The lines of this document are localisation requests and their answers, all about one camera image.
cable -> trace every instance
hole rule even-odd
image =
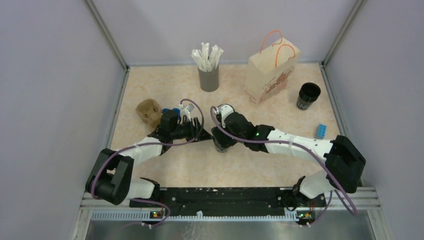
[[[225,131],[220,126],[220,122],[217,120],[216,116],[214,115],[214,110],[217,111],[217,108],[215,106],[211,106],[210,107],[210,116],[212,117],[213,123],[216,125],[216,127],[219,130],[221,130],[221,132],[223,132],[225,135],[227,135],[230,138],[233,138],[233,139],[235,139],[235,140],[237,140],[239,142],[250,143],[250,144],[286,144],[286,145],[289,145],[290,144],[289,141],[284,141],[284,140],[248,140],[248,139],[242,139],[242,138],[236,137],[234,135],[231,135],[230,133],[228,133],[227,131]],[[340,197],[339,193],[336,191],[335,193],[340,198],[340,201],[343,203],[343,205],[346,207],[346,210],[349,213],[351,213],[352,215],[357,216],[358,215],[358,210],[357,210],[354,202],[348,196],[348,194],[346,193],[346,191],[343,189],[342,185],[340,185],[339,181],[337,181],[337,179],[334,177],[334,175],[328,170],[328,168],[326,167],[326,165],[320,160],[320,158],[314,152],[312,152],[309,148],[305,147],[302,144],[299,144],[299,143],[296,143],[296,142],[292,142],[292,145],[305,150],[309,155],[311,155],[318,162],[318,164],[328,174],[328,176],[335,183],[335,185],[337,186],[337,188],[339,189],[339,191],[343,194],[344,198],[349,202],[350,206],[352,207],[352,209],[350,209],[349,206],[343,200],[343,198]]]
[[[311,227],[312,227],[312,225],[314,225],[318,220],[320,220],[323,217],[324,213],[327,211],[327,209],[330,206],[332,198],[333,198],[333,191],[330,191],[330,197],[328,198],[327,205],[325,206],[324,210],[322,210],[321,214],[317,218],[315,218],[315,220],[312,223],[309,224]]]
[[[183,145],[186,145],[186,144],[189,144],[189,143],[194,142],[194,141],[195,141],[195,140],[199,137],[200,133],[201,133],[201,132],[202,132],[202,130],[203,130],[203,127],[204,127],[204,125],[205,125],[205,116],[203,115],[202,109],[201,109],[201,108],[199,107],[199,105],[198,105],[197,103],[195,103],[193,100],[188,99],[188,98],[184,98],[184,99],[182,99],[182,100],[180,101],[180,104],[182,104],[184,101],[188,101],[188,102],[192,103],[194,106],[196,106],[196,108],[199,110],[200,115],[201,115],[200,130],[198,131],[198,133],[196,134],[196,136],[195,136],[195,137],[193,137],[192,139],[190,139],[190,140],[189,140],[189,141],[187,141],[187,142],[182,142],[182,143],[144,142],[144,143],[140,143],[140,144],[138,144],[137,146],[138,146],[138,147],[143,147],[143,146],[148,146],[148,145],[162,145],[162,146],[176,147],[176,146],[183,146]],[[99,198],[95,195],[95,188],[96,188],[96,184],[97,184],[97,181],[98,181],[98,180],[99,180],[99,178],[100,178],[100,175],[102,174],[103,170],[105,170],[105,168],[106,168],[106,166],[109,164],[109,162],[110,162],[110,161],[111,161],[111,160],[112,160],[112,159],[113,159],[116,155],[118,155],[118,154],[120,154],[120,153],[122,153],[122,152],[124,152],[124,151],[130,150],[130,149],[133,149],[133,148],[136,148],[136,146],[135,146],[135,145],[131,145],[131,146],[124,147],[124,148],[122,148],[122,149],[120,149],[120,150],[117,150],[117,151],[115,151],[114,153],[112,153],[112,155],[110,155],[110,156],[106,159],[106,161],[104,161],[103,165],[102,165],[102,166],[100,167],[100,169],[98,170],[98,172],[97,172],[97,174],[95,175],[94,180],[93,180],[93,182],[92,182],[92,184],[91,184],[90,193],[91,193],[91,196],[92,196],[92,198],[93,198],[93,199],[99,199]]]
[[[133,198],[131,200],[132,201],[135,201],[135,202],[143,203],[143,204],[156,204],[156,205],[159,205],[161,207],[166,208],[166,211],[167,211],[166,216],[164,218],[162,218],[162,220],[160,220],[157,223],[151,225],[151,228],[154,228],[154,227],[157,227],[159,225],[162,225],[165,222],[165,220],[167,218],[169,218],[170,215],[171,215],[171,209],[167,205],[165,205],[165,204],[163,204],[161,202],[151,201],[151,200],[144,200],[144,199],[137,199],[137,198]],[[127,224],[121,226],[120,228],[118,228],[116,231],[112,232],[108,237],[106,237],[105,240],[109,240],[111,237],[113,237],[114,235],[116,235],[118,232],[122,231],[124,228],[127,228],[127,227],[132,226],[132,225],[142,225],[142,226],[145,226],[145,224],[143,222],[139,222],[139,221],[134,221],[134,222],[127,223]]]
[[[289,209],[289,206],[287,206],[287,204],[286,204],[286,202],[284,201],[284,200],[281,200],[281,202],[282,202],[282,205],[287,209],[287,210],[289,210],[290,212],[293,212],[294,210],[296,210],[297,208],[298,208],[298,206],[294,206],[294,207],[292,207],[291,209]]]

white straw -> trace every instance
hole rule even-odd
[[[201,51],[199,49],[193,49],[191,51],[191,57],[197,67],[203,72],[211,72],[215,70],[220,62],[220,57],[224,52],[222,48],[214,45],[209,55],[209,45],[209,42],[202,42]]]

black cylindrical container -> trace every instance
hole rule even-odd
[[[301,110],[306,110],[318,99],[320,94],[321,89],[318,85],[312,82],[307,82],[300,88],[296,106]]]

blue object in gripper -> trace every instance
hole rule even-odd
[[[162,113],[165,113],[166,111],[169,111],[169,110],[171,110],[171,109],[164,108],[164,109],[162,109]],[[174,110],[176,113],[178,113],[178,118],[181,118],[180,117],[180,110],[178,108],[173,108],[172,110]]]
[[[324,124],[318,125],[318,127],[316,128],[315,138],[324,139],[324,137],[326,136],[326,130],[327,130],[326,125]]]

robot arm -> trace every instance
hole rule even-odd
[[[125,198],[149,199],[155,188],[153,181],[145,178],[132,179],[133,167],[148,159],[160,156],[168,151],[177,139],[191,142],[211,140],[212,136],[203,129],[197,117],[189,118],[194,107],[190,104],[183,108],[181,115],[174,110],[168,110],[160,118],[159,126],[142,141],[128,146],[124,151],[103,149],[91,170],[85,184],[85,190],[91,192],[93,182],[99,171],[101,174],[95,183],[95,195],[114,205],[120,204]]]
[[[319,140],[292,135],[275,129],[273,126],[253,126],[228,104],[220,105],[215,111],[215,116],[220,127],[229,134],[244,140],[264,142],[244,142],[243,144],[252,151],[286,154],[317,163],[316,159],[299,145],[306,147],[318,156],[347,193],[356,192],[366,161],[347,137],[339,135],[335,140]],[[218,127],[212,128],[211,131],[215,148],[219,152],[225,152],[238,142],[224,134]],[[276,141],[285,141],[289,144],[281,144]],[[337,189],[336,184],[330,179],[327,172],[321,170],[311,176],[301,177],[293,187],[293,194],[300,193],[308,199],[313,199],[319,194],[334,189]]]

